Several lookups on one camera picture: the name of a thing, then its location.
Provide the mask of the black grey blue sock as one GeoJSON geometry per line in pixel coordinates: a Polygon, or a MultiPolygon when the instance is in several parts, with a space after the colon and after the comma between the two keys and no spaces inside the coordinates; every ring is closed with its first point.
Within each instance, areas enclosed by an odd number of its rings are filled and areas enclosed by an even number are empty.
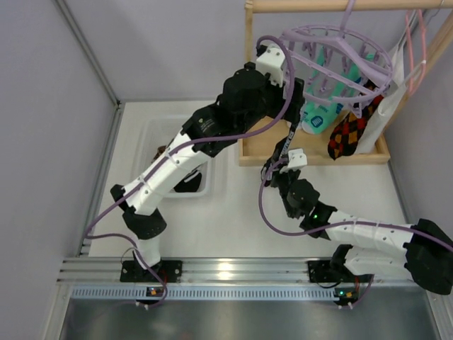
{"type": "Polygon", "coordinates": [[[299,126],[299,123],[291,123],[289,125],[288,135],[286,137],[282,138],[275,145],[275,148],[274,148],[274,151],[273,151],[271,157],[263,165],[263,168],[261,169],[260,177],[261,177],[261,180],[264,182],[265,187],[269,186],[272,183],[273,177],[276,173],[276,170],[274,170],[271,174],[267,175],[269,168],[275,162],[277,162],[279,159],[286,157],[289,146],[295,136],[298,126],[299,126]]]}

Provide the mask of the purple round clip hanger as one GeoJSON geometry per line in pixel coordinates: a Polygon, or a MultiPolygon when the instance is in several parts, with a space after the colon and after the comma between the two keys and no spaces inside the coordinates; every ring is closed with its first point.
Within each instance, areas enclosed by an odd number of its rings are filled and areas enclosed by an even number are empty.
{"type": "Polygon", "coordinates": [[[340,100],[345,104],[345,110],[360,118],[363,108],[390,88],[394,70],[391,58],[384,48],[371,38],[347,28],[354,5],[354,1],[348,2],[340,25],[312,24],[289,28],[283,31],[280,39],[288,44],[292,58],[310,68],[312,72],[306,81],[307,90],[304,96],[307,100],[323,106],[330,105],[331,102],[319,98],[315,90],[322,78],[333,78],[362,93],[361,96],[340,100]],[[316,62],[322,47],[333,51],[333,59],[328,69],[316,62]],[[343,57],[357,65],[363,76],[364,86],[340,76],[343,71],[343,57]]]}

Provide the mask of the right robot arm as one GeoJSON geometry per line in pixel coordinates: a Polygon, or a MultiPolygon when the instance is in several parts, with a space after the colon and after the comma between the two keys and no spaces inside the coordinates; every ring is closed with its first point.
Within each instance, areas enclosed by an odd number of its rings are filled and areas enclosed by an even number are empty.
{"type": "Polygon", "coordinates": [[[338,243],[330,261],[333,270],[411,280],[438,295],[452,292],[452,239],[433,221],[393,225],[347,214],[322,203],[298,171],[276,171],[270,185],[304,233],[338,243]]]}

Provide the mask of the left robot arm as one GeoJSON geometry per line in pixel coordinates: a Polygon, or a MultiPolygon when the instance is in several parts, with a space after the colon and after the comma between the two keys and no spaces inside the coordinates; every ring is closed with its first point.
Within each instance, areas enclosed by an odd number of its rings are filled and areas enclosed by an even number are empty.
{"type": "Polygon", "coordinates": [[[133,264],[139,278],[156,273],[161,266],[159,237],[167,227],[158,206],[185,177],[215,158],[238,140],[264,132],[253,126],[264,117],[276,123],[296,120],[304,98],[303,80],[289,64],[287,81],[278,81],[281,66],[267,67],[249,62],[235,71],[223,85],[214,103],[197,109],[164,152],[136,179],[115,184],[110,194],[122,210],[126,227],[137,239],[133,264]]]}

